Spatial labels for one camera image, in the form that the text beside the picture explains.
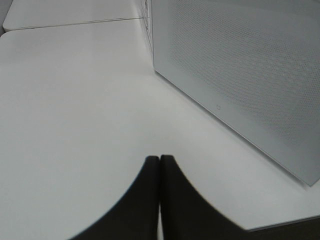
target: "white tabletop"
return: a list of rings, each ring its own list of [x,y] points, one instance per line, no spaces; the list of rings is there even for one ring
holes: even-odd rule
[[[139,18],[140,0],[13,0],[6,32]]]
[[[0,53],[0,239],[72,236],[161,154],[247,230],[320,215],[320,182],[298,182],[154,73],[139,19],[11,31]]]

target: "white desk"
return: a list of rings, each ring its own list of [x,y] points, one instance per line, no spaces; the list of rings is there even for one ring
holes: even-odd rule
[[[0,239],[87,227],[150,154],[174,155],[247,230],[320,215],[320,182],[300,184],[157,76],[146,46],[138,19],[0,38]]]
[[[6,32],[139,18],[140,0],[13,0]]]

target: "desk surface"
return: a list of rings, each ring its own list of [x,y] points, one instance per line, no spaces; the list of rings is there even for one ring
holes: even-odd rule
[[[139,0],[13,0],[6,32],[140,17]]]
[[[0,38],[1,239],[85,228],[147,155],[174,155],[245,229],[320,215],[320,182],[303,185],[156,75],[146,46],[139,19]]]

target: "perforated metal panel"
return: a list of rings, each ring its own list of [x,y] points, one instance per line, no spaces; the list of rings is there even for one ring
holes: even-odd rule
[[[152,0],[152,21],[160,74],[298,178],[319,179],[317,1]]]

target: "white perforated panel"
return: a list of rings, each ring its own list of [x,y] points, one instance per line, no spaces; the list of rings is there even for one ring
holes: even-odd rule
[[[312,185],[320,178],[320,4],[152,0],[161,75]]]

